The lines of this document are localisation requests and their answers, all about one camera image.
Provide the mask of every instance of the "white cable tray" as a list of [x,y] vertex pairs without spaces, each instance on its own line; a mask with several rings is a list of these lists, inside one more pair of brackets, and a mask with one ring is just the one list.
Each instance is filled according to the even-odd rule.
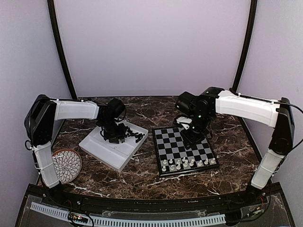
[[[45,204],[32,202],[31,210],[48,215],[50,217],[68,220],[68,210],[49,207]],[[225,224],[225,215],[215,215],[203,218],[191,218],[180,220],[124,220],[113,218],[102,218],[91,215],[96,227],[204,227]],[[83,222],[74,221],[75,223],[84,224]],[[87,222],[86,226],[92,226],[91,220]]]

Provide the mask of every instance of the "black metal pole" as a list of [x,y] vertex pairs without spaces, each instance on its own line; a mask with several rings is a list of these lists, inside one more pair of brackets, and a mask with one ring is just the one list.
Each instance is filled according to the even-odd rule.
[[247,57],[247,53],[248,53],[248,49],[250,47],[251,34],[252,34],[252,29],[254,27],[254,21],[255,21],[255,16],[256,16],[256,11],[257,11],[257,1],[258,0],[251,0],[251,3],[250,3],[250,15],[248,17],[244,44],[243,44],[243,48],[242,48],[242,53],[241,53],[236,77],[235,77],[235,80],[232,85],[232,89],[234,91],[237,91],[237,89],[239,87],[239,83],[241,80],[241,76],[243,73],[243,69],[244,69],[244,65],[245,65],[245,61],[246,61],[246,57]]
[[53,0],[47,0],[47,4],[48,4],[49,16],[51,18],[51,23],[52,23],[52,28],[53,28],[53,36],[55,38],[57,51],[59,54],[60,62],[62,65],[64,76],[65,76],[65,80],[66,80],[66,83],[67,83],[67,86],[70,91],[72,99],[77,99],[76,91],[75,91],[74,85],[72,84],[71,75],[68,70],[67,62],[65,59],[64,51],[63,51],[63,46],[62,46],[62,42],[61,42],[61,38],[60,38],[54,2],[53,2]]

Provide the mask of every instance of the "white wall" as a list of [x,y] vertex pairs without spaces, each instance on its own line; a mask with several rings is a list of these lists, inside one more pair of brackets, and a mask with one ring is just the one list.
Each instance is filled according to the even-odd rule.
[[[280,99],[303,107],[303,2],[258,2],[250,51],[239,91],[243,94]],[[303,115],[293,111],[295,143],[303,137]],[[248,121],[262,154],[273,130]],[[303,225],[303,145],[289,154],[274,177],[280,181],[297,226]]]
[[229,88],[250,0],[56,0],[78,96]]
[[2,0],[0,7],[0,226],[15,225],[37,171],[24,148],[24,118],[39,94],[69,98],[46,0]]

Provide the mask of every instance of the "white backdrop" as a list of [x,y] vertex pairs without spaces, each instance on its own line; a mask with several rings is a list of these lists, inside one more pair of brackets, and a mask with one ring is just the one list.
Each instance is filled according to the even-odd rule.
[[250,0],[56,0],[78,97],[229,88]]

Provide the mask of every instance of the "black frame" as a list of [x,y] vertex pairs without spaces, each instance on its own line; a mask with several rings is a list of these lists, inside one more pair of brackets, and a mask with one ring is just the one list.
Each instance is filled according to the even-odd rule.
[[[249,18],[248,18],[243,48],[242,48],[242,52],[241,52],[241,57],[240,57],[237,73],[235,75],[235,79],[234,79],[233,86],[232,86],[234,91],[237,91],[237,89],[239,87],[239,83],[240,83],[241,76],[243,73],[245,61],[247,58],[247,53],[248,53],[249,46],[250,46],[250,40],[251,40],[252,30],[253,30],[253,26],[254,26],[256,11],[257,11],[257,1],[258,0],[251,0],[251,3],[250,3],[250,14],[249,14]],[[50,16],[52,28],[53,28],[53,36],[54,36],[54,39],[56,42],[57,51],[58,51],[61,66],[62,66],[62,69],[64,72],[65,80],[66,80],[66,83],[67,83],[67,86],[70,91],[72,99],[78,99],[76,91],[75,91],[75,87],[72,83],[70,72],[68,70],[68,66],[67,66],[67,62],[66,62],[62,42],[61,42],[60,31],[59,31],[59,27],[58,27],[58,21],[57,21],[55,6],[54,6],[54,0],[47,0],[47,3],[48,3],[49,16]]]
[[[295,226],[294,219],[291,215],[287,200],[283,193],[280,183],[274,183],[271,186],[267,186],[264,188],[264,192],[266,194],[280,193],[289,222],[292,227]],[[239,207],[230,207],[228,203],[224,203],[224,201],[228,201],[230,196],[239,196],[244,192],[236,192],[227,195],[215,195],[215,196],[207,196],[200,198],[192,198],[192,199],[179,199],[179,200],[124,200],[124,199],[109,199],[109,198],[99,198],[94,196],[85,196],[79,194],[73,194],[69,192],[63,192],[64,197],[67,200],[70,200],[73,203],[73,208],[78,209],[84,212],[94,213],[94,214],[102,214],[103,211],[120,211],[120,212],[129,212],[129,213],[172,213],[172,212],[186,212],[186,211],[194,211],[194,210],[206,210],[207,213],[220,213],[220,214],[228,214],[231,212],[239,211]],[[43,203],[53,204],[48,197],[44,196],[45,191],[43,187],[39,187],[33,184],[29,184],[27,191],[23,197],[23,201],[18,213],[18,218],[16,220],[15,227],[18,227],[23,209],[25,208],[25,204],[28,198],[28,195],[33,195],[36,197],[42,198]]]

